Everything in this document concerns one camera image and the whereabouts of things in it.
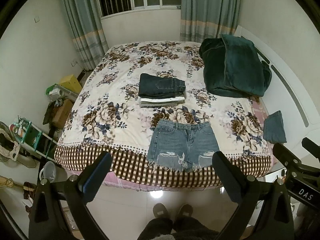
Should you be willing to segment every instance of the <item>shorts pocket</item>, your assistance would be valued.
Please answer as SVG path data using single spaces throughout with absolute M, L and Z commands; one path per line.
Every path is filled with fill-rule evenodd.
M 169 133 L 173 133 L 174 130 L 175 130 L 175 129 L 174 129 L 173 127 L 161 126 L 161 127 L 159 128 L 159 133 L 169 134 Z
M 202 128 L 201 131 L 204 134 L 213 134 L 213 130 L 212 130 L 211 126 L 206 126 L 206 127 Z
M 173 79 L 165 78 L 156 83 L 156 87 L 159 89 L 173 89 Z

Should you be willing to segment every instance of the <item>window sill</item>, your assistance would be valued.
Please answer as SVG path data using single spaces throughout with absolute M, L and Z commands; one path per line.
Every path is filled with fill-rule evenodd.
M 111 18 L 111 17 L 115 17 L 115 16 L 119 16 L 119 15 L 122 15 L 122 14 L 127 14 L 127 13 L 143 12 L 143 11 L 154 11 L 154 10 L 180 10 L 180 9 L 178 9 L 177 6 L 165 6 L 165 7 L 161 7 L 161 8 L 159 8 L 158 6 L 156 6 L 156 7 L 150 6 L 150 8 L 134 9 L 134 10 L 131 10 L 131 11 L 125 11 L 125 12 L 121 12 L 121 13 L 111 14 L 111 15 L 108 15 L 108 16 L 101 17 L 100 20 L 108 19 L 108 18 Z

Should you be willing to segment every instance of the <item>ripped denim shorts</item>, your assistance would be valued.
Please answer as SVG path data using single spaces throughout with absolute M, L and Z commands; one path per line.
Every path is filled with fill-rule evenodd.
M 160 119 L 147 160 L 157 165 L 186 172 L 208 167 L 219 146 L 209 122 L 182 124 Z

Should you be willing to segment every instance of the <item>person's leg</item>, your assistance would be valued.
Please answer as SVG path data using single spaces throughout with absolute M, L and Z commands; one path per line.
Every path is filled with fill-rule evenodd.
M 176 232 L 185 230 L 198 230 L 198 229 L 208 229 L 206 226 L 201 224 L 197 219 L 191 217 L 193 213 L 193 208 L 189 204 L 184 204 L 176 217 L 173 224 L 173 229 Z
M 160 235 L 168 235 L 172 230 L 172 220 L 165 206 L 157 203 L 153 207 L 153 214 L 156 218 L 151 220 L 142 231 L 137 240 L 150 240 Z

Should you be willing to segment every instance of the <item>dark green blanket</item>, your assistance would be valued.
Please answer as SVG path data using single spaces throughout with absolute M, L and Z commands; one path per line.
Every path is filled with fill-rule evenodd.
M 224 97 L 262 97 L 271 70 L 260 62 L 252 41 L 232 35 L 205 39 L 199 49 L 204 83 L 209 93 Z

